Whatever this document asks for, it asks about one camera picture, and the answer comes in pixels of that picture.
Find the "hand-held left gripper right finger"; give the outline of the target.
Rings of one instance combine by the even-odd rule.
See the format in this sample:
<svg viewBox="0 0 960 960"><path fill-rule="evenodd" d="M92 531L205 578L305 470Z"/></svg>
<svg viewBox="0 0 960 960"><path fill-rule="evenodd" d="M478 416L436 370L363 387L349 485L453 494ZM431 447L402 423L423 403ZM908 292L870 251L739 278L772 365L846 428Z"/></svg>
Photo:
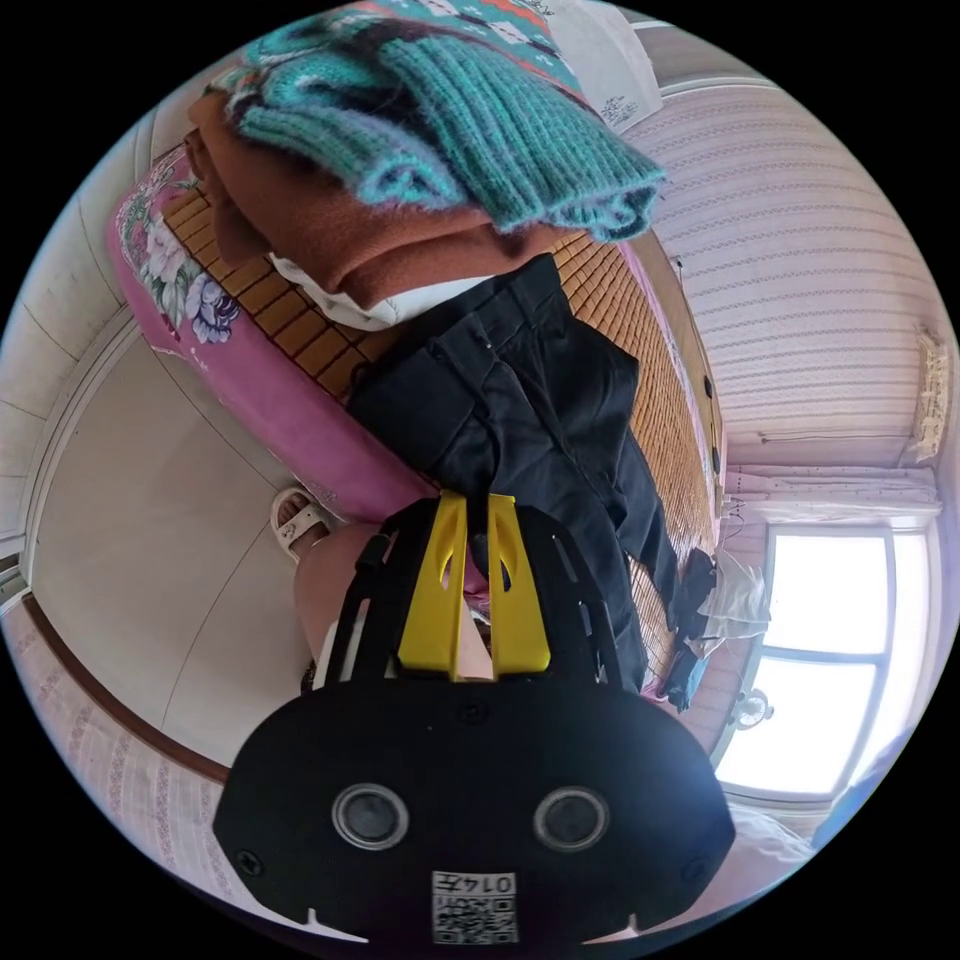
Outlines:
<svg viewBox="0 0 960 960"><path fill-rule="evenodd" d="M493 676L502 680L543 673L550 664L550 646L512 497L488 497L487 526Z"/></svg>

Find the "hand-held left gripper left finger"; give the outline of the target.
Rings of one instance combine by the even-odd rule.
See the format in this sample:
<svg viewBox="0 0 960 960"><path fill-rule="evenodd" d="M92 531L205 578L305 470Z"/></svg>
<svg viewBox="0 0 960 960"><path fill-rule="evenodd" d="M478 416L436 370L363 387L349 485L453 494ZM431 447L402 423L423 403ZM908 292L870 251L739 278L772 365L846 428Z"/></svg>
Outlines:
<svg viewBox="0 0 960 960"><path fill-rule="evenodd" d="M465 498L444 492L436 502L397 650L404 669L457 679L466 551Z"/></svg>

